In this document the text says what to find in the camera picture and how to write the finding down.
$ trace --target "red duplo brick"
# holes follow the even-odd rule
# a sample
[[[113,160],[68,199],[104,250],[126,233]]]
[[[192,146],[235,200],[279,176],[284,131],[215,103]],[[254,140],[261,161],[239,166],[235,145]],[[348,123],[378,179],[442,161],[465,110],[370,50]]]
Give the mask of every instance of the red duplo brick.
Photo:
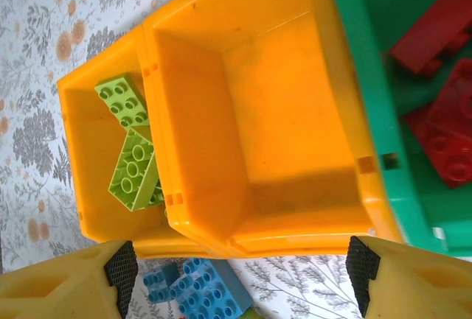
[[[407,114],[407,125],[449,188],[471,182],[472,141],[429,125],[426,117],[430,108],[426,105]]]
[[[472,0],[436,0],[390,49],[411,73],[433,77],[443,57],[456,54],[470,39]]]
[[[460,60],[431,106],[426,122],[472,141],[472,60]]]

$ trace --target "green plastic bin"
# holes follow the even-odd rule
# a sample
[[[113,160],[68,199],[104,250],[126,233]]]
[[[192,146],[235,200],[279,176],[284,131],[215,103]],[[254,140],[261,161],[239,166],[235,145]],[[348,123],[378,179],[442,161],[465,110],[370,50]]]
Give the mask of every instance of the green plastic bin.
[[[390,203],[409,242],[472,256],[472,184],[449,189],[401,117],[435,99],[472,43],[432,80],[400,70],[388,51],[435,0],[336,0]]]

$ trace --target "patterned fabric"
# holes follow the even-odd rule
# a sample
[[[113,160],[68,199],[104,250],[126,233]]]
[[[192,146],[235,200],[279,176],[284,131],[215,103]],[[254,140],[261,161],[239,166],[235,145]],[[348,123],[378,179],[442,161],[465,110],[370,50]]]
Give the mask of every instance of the patterned fabric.
[[[4,271],[88,247],[79,229],[57,79],[170,0],[0,0],[0,218]],[[266,318],[359,318],[339,256],[231,260]],[[139,261],[128,318],[180,318],[151,305]]]

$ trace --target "toy storage box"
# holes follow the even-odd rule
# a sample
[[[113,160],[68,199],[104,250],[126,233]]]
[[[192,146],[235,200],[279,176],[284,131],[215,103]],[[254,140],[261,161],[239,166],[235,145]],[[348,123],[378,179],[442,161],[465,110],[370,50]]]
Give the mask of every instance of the toy storage box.
[[[173,228],[228,257],[401,239],[332,0],[174,0],[143,27]]]
[[[143,94],[143,42],[137,27],[58,82],[80,227],[98,242],[132,239],[140,257],[205,256],[202,247],[169,226],[164,205],[130,212],[108,192],[126,131],[94,87],[128,72]]]

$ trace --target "light blue brick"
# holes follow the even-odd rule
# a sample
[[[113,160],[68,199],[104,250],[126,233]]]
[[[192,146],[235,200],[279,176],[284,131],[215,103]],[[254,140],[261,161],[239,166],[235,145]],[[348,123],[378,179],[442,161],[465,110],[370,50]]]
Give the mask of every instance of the light blue brick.
[[[252,305],[248,291],[224,260],[186,260],[184,275],[170,286],[170,295],[187,319],[235,319]]]
[[[145,273],[142,281],[149,292],[149,302],[162,303],[172,300],[169,286],[178,279],[179,275],[175,262]]]

